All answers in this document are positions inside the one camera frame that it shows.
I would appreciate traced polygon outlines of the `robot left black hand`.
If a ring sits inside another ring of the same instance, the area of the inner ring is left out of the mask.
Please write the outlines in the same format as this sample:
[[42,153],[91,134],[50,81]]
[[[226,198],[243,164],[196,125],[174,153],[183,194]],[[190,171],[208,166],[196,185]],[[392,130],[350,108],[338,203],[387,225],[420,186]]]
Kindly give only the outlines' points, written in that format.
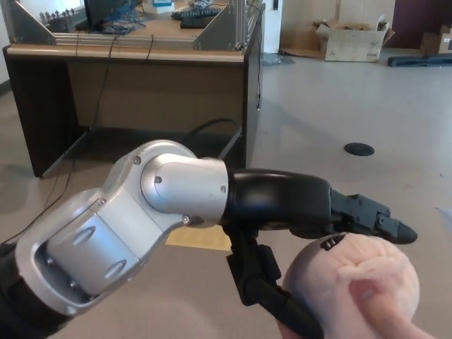
[[261,230],[289,230],[311,240],[312,259],[331,258],[350,242],[382,240],[411,244],[417,233],[391,217],[389,207],[363,195],[343,195],[324,179],[305,174],[243,169],[229,173],[229,191],[220,224],[230,238],[227,257],[242,304],[263,307],[303,338],[325,338],[326,326],[313,307],[284,291],[269,246],[256,239]]

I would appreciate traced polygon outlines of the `person's hand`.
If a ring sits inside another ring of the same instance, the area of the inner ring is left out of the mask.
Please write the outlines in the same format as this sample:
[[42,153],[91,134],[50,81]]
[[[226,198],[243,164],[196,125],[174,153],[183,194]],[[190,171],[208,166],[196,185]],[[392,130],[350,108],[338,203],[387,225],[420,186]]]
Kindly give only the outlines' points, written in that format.
[[380,338],[436,338],[405,317],[396,300],[374,280],[352,280],[348,290],[365,322]]

